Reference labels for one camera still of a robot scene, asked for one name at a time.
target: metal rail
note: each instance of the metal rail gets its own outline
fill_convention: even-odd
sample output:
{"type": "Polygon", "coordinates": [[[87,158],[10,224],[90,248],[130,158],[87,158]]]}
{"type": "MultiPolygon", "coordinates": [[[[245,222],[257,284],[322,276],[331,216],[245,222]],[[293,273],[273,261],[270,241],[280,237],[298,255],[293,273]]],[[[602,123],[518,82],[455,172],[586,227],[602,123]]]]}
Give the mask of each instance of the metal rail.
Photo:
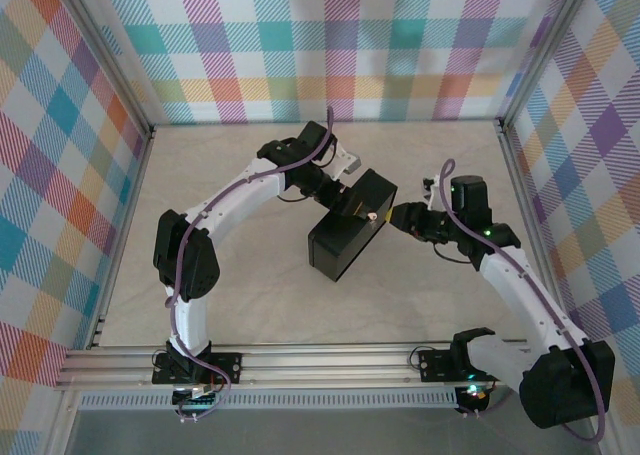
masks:
{"type": "MultiPolygon", "coordinates": [[[[524,342],[511,343],[527,349],[524,342]]],[[[409,353],[418,345],[424,343],[222,346],[215,347],[215,351],[243,354],[241,381],[234,385],[234,390],[468,385],[468,382],[421,382],[418,371],[408,364],[409,353]]],[[[449,343],[443,342],[428,345],[436,349],[449,348],[449,343]]],[[[151,384],[154,370],[151,362],[153,354],[162,349],[127,347],[71,351],[60,373],[57,389],[157,389],[158,385],[151,384]]]]}
{"type": "Polygon", "coordinates": [[[100,335],[106,320],[107,312],[109,311],[109,304],[111,303],[111,297],[113,296],[113,290],[116,286],[116,279],[120,270],[120,264],[122,263],[122,257],[124,255],[124,249],[127,244],[127,238],[129,237],[129,231],[131,230],[131,224],[135,215],[136,207],[138,205],[138,199],[142,190],[142,182],[144,175],[147,172],[147,166],[149,165],[149,159],[151,157],[151,150],[153,149],[154,138],[145,140],[144,146],[140,153],[140,165],[138,171],[135,174],[133,180],[133,188],[127,203],[126,212],[118,232],[118,238],[116,239],[113,256],[111,257],[111,263],[109,264],[109,270],[107,277],[102,283],[98,300],[96,303],[97,308],[93,311],[91,322],[89,323],[90,330],[85,338],[84,345],[87,350],[93,347],[97,347],[100,343],[100,335]]]}

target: black box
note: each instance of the black box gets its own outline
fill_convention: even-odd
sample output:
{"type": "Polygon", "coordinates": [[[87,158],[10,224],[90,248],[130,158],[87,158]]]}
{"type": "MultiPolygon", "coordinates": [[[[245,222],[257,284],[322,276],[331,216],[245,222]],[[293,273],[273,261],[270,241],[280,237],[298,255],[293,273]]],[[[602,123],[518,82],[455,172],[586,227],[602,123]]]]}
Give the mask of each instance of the black box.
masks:
{"type": "Polygon", "coordinates": [[[309,263],[334,282],[358,257],[385,224],[398,187],[374,170],[367,170],[352,187],[365,205],[378,214],[371,222],[329,212],[309,232],[309,263]]]}

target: beige floor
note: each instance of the beige floor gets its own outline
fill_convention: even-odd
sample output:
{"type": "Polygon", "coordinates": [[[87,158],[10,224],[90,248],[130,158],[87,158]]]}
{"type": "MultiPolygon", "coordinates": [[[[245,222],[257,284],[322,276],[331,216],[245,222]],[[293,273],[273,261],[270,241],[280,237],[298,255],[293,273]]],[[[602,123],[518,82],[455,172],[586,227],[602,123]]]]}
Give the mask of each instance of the beige floor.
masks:
{"type": "MultiPolygon", "coordinates": [[[[302,125],[202,126],[158,130],[107,315],[101,344],[158,345],[169,335],[164,290],[151,259],[158,217],[189,208],[226,184],[274,138],[302,125]]],[[[396,203],[418,201],[423,176],[448,157],[456,174],[482,175],[494,219],[526,240],[491,123],[338,124],[335,133],[366,167],[399,186],[396,203]]],[[[285,194],[295,198],[291,189],[285,194]]],[[[307,261],[307,233],[325,210],[306,201],[269,201],[217,247],[222,276],[208,295],[214,343],[356,343],[449,340],[493,328],[521,337],[517,320],[471,267],[438,259],[430,245],[384,227],[338,283],[307,261]]],[[[443,250],[457,255],[454,247],[443,250]]]]}

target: colorful plaid backdrop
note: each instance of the colorful plaid backdrop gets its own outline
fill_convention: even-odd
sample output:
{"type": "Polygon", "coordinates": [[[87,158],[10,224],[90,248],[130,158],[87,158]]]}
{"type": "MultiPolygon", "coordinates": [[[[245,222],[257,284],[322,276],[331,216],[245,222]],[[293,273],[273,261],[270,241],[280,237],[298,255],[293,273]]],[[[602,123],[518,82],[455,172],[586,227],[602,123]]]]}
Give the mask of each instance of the colorful plaid backdrop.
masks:
{"type": "Polygon", "coordinates": [[[519,160],[571,318],[617,352],[640,446],[640,0],[586,0],[519,118],[519,160]]]}
{"type": "Polygon", "coordinates": [[[60,0],[0,0],[0,454],[35,451],[143,146],[60,0]]]}
{"type": "Polygon", "coordinates": [[[158,121],[228,123],[492,118],[560,1],[87,3],[158,121]]]}

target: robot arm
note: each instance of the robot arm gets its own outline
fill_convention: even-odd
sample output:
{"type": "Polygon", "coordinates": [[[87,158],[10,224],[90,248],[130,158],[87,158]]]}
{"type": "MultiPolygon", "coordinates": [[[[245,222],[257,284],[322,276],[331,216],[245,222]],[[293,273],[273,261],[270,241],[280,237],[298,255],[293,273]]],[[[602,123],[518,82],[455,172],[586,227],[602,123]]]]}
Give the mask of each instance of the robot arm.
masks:
{"type": "MultiPolygon", "coordinates": [[[[205,207],[218,194],[238,180],[249,180],[252,175],[259,173],[276,172],[275,169],[278,167],[305,158],[317,148],[325,134],[326,129],[309,122],[298,138],[272,141],[264,145],[258,152],[258,158],[213,197],[190,208],[182,215],[169,210],[161,216],[156,237],[154,266],[160,273],[160,280],[165,285],[169,297],[174,295],[180,240],[197,216],[201,216],[185,248],[181,293],[175,308],[176,332],[190,353],[200,355],[210,347],[206,330],[205,295],[211,291],[220,277],[215,247],[220,246],[231,229],[264,202],[295,185],[303,195],[313,197],[334,213],[360,218],[368,216],[368,207],[359,195],[338,180],[342,173],[352,173],[356,170],[360,166],[360,160],[346,152],[333,135],[315,158],[318,165],[308,162],[287,172],[257,178],[222,198],[213,211],[205,211],[205,207]]],[[[179,355],[186,355],[176,343],[175,333],[171,335],[168,349],[179,355]]]]}
{"type": "Polygon", "coordinates": [[[487,186],[482,178],[452,179],[453,214],[472,232],[500,247],[506,257],[524,269],[526,276],[503,254],[494,253],[492,248],[461,230],[447,212],[432,210],[433,191],[429,195],[429,205],[418,202],[394,207],[387,216],[391,225],[422,242],[457,243],[458,251],[469,258],[476,271],[518,316],[530,346],[529,352],[522,352],[487,328],[458,333],[449,352],[451,364],[461,380],[488,374],[503,381],[520,395],[525,412],[540,428],[595,415],[598,412],[596,396],[586,367],[569,342],[571,338],[593,371],[608,410],[615,363],[613,352],[604,341],[591,342],[561,311],[531,272],[520,241],[511,228],[493,222],[487,186]],[[526,278],[532,279],[539,293],[526,278]],[[562,321],[562,331],[555,319],[562,321]]]}

